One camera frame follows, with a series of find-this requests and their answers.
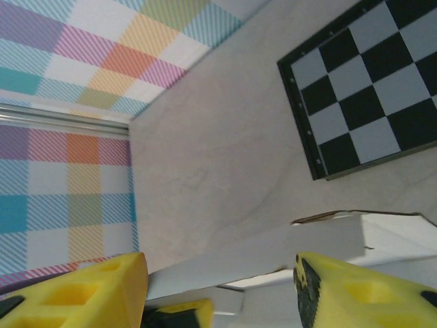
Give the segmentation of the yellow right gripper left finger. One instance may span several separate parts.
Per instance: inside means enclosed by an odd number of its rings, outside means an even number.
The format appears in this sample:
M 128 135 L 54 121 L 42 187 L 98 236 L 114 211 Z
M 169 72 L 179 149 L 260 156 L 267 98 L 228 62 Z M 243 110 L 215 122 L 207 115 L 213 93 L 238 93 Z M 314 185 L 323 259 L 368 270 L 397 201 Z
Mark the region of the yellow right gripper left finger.
M 141 252 L 95 263 L 1 300 L 1 326 L 139 327 L 147 279 Z

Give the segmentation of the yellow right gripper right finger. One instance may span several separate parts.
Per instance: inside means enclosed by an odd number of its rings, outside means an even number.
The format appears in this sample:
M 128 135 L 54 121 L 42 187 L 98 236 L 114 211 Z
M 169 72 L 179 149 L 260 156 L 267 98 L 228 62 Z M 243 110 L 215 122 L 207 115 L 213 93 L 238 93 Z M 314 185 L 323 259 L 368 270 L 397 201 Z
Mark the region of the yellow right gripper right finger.
M 313 252 L 293 271 L 303 327 L 435 327 L 436 289 Z

